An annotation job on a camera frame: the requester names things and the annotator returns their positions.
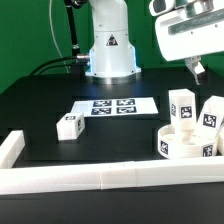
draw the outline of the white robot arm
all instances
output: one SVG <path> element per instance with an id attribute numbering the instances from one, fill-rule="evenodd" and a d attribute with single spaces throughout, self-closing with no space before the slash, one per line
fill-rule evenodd
<path id="1" fill-rule="evenodd" d="M 89 0 L 94 26 L 94 45 L 90 50 L 90 69 L 86 77 L 103 84 L 136 79 L 135 48 L 129 42 L 128 13 L 124 0 Z"/>
<path id="2" fill-rule="evenodd" d="M 184 59 L 197 84 L 206 82 L 201 56 L 224 51 L 224 1 L 152 0 L 149 8 L 161 15 L 156 34 L 163 57 Z"/>

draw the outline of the marker sheet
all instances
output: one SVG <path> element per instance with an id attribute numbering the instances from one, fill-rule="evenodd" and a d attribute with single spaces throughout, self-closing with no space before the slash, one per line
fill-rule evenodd
<path id="1" fill-rule="evenodd" d="M 71 113 L 84 113 L 84 117 L 101 117 L 157 114 L 158 110 L 154 99 L 152 97 L 145 97 L 76 101 Z"/>

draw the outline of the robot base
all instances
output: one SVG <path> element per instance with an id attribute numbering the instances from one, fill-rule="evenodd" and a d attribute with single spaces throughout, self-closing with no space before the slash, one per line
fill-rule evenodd
<path id="1" fill-rule="evenodd" d="M 120 76 L 120 77 L 97 77 L 94 75 L 89 75 L 88 72 L 86 73 L 86 80 L 88 82 L 106 84 L 106 85 L 128 83 L 128 82 L 139 80 L 140 78 L 141 78 L 140 68 L 136 69 L 136 73 L 133 73 L 127 76 Z"/>

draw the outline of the green background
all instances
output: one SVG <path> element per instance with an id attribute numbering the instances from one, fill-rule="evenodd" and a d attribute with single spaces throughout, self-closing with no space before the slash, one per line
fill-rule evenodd
<path id="1" fill-rule="evenodd" d="M 154 29 L 155 18 L 151 17 L 148 10 L 150 0 L 126 2 L 129 11 L 129 38 L 136 47 L 138 66 L 182 66 L 182 60 L 168 63 L 160 54 Z M 58 45 L 63 56 L 70 56 L 71 42 L 63 0 L 53 0 L 52 13 Z M 82 9 L 74 10 L 74 13 L 79 45 L 82 53 L 86 53 L 93 44 L 91 8 L 86 4 Z M 0 28 L 0 93 L 18 78 L 27 76 L 38 65 L 59 58 L 50 31 L 49 0 L 1 0 Z M 224 75 L 223 53 L 204 56 L 202 62 Z"/>

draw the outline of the black table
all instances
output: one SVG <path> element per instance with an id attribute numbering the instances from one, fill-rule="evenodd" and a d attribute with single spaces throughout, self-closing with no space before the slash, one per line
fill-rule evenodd
<path id="1" fill-rule="evenodd" d="M 197 114 L 224 78 L 208 71 L 197 86 L 185 68 L 144 70 L 121 85 L 71 75 L 23 77 L 0 95 L 0 142 L 22 129 L 26 146 L 14 167 L 163 159 L 157 131 L 170 123 L 168 90 L 196 94 Z M 77 100 L 153 97 L 159 114 L 85 118 L 78 140 L 57 141 L 56 123 Z M 223 223 L 223 183 L 0 196 L 0 223 Z"/>

